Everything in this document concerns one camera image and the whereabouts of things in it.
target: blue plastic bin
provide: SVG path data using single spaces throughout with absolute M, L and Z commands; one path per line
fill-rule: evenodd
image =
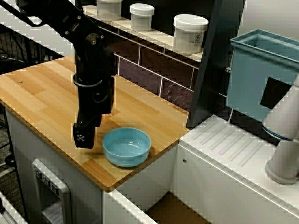
M 226 105 L 263 121 L 270 109 L 260 105 L 268 78 L 292 84 L 299 74 L 299 42 L 254 30 L 231 39 L 235 47 Z

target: blue bowl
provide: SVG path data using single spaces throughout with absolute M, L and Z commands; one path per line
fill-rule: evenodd
M 149 156 L 150 145 L 149 136 L 132 127 L 114 129 L 103 139 L 106 158 L 120 167 L 134 167 L 143 163 Z

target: white lid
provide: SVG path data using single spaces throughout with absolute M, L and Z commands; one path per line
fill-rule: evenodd
M 150 16 L 153 15 L 155 8 L 151 5 L 135 3 L 130 6 L 130 13 L 134 15 Z
M 174 17 L 173 25 L 184 31 L 201 33 L 207 31 L 209 21 L 203 17 L 190 14 L 181 14 Z
M 121 3 L 122 0 L 98 0 L 98 2 L 105 2 L 105 3 Z

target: wooden countertop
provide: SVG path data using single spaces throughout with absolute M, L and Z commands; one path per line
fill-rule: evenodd
M 116 75 L 113 110 L 96 128 L 94 148 L 76 148 L 72 126 L 78 93 L 72 81 L 73 61 L 74 56 L 68 56 L 1 75 L 0 103 L 103 190 L 117 188 L 189 131 L 187 111 Z M 104 156 L 104 135 L 124 126 L 138 128 L 151 139 L 149 157 L 138 167 L 121 168 Z

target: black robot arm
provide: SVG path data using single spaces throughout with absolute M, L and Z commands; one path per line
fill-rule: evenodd
M 111 113 L 114 101 L 115 57 L 104 44 L 104 36 L 83 10 L 69 0 L 16 0 L 21 13 L 0 0 L 6 10 L 31 26 L 48 24 L 75 48 L 79 111 L 73 126 L 77 147 L 93 148 L 95 127 L 102 114 Z M 36 16 L 42 23 L 35 25 L 28 16 Z

